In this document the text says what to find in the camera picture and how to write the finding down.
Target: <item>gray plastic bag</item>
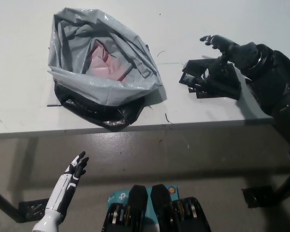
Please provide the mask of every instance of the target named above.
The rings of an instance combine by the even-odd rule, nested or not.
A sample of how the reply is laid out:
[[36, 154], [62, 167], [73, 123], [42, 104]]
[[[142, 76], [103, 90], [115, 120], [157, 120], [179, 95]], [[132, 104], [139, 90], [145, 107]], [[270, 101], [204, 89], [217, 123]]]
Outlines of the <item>gray plastic bag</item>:
[[[92, 72], [94, 46], [120, 63], [122, 81]], [[65, 8], [54, 15], [49, 71], [55, 82], [105, 106], [120, 106], [162, 86], [148, 47], [132, 30], [100, 10]]]

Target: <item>robot finger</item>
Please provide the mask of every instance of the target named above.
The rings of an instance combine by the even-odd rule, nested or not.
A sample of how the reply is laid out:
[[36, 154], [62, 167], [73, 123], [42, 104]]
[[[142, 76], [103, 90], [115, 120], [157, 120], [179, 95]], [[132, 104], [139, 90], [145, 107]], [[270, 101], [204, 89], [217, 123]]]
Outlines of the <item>robot finger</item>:
[[208, 41], [208, 37], [210, 37], [210, 35], [203, 36], [202, 38], [200, 38], [200, 41]]
[[80, 160], [85, 156], [86, 152], [83, 151], [81, 154], [79, 154], [77, 157], [75, 157], [75, 159], [71, 162], [71, 165], [73, 165], [73, 167], [75, 167]]

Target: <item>robotic hand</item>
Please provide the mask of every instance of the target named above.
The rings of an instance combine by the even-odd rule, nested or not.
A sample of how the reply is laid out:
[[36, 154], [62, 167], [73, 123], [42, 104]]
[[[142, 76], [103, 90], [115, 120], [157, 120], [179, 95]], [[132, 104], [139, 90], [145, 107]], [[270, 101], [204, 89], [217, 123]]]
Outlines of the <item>robotic hand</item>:
[[45, 216], [34, 226], [32, 232], [58, 232], [58, 226], [66, 217], [79, 179], [86, 172], [84, 168], [89, 157], [84, 156], [85, 151], [78, 155], [60, 176], [47, 203]]

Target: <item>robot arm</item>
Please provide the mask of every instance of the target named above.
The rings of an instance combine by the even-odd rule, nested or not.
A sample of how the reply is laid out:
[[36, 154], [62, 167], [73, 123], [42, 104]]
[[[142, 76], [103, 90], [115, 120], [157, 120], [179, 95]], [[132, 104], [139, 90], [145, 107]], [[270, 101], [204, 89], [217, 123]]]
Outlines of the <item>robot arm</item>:
[[219, 35], [200, 41], [219, 49], [223, 61], [232, 62], [248, 78], [246, 83], [260, 108], [274, 118], [276, 129], [290, 142], [290, 60], [264, 44], [238, 45]]
[[84, 168], [89, 157], [84, 156], [85, 151], [78, 155], [60, 176], [47, 203], [45, 216], [34, 226], [32, 232], [58, 232], [58, 226], [66, 217], [79, 179], [86, 172]]

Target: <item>black table leg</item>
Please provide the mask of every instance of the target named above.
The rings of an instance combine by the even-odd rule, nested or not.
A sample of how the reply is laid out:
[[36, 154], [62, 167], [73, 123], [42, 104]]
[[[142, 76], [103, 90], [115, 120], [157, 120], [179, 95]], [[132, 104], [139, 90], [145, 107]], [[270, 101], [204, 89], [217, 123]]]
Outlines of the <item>black table leg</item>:
[[42, 219], [48, 199], [20, 202], [18, 209], [0, 195], [0, 210], [15, 222], [23, 223]]

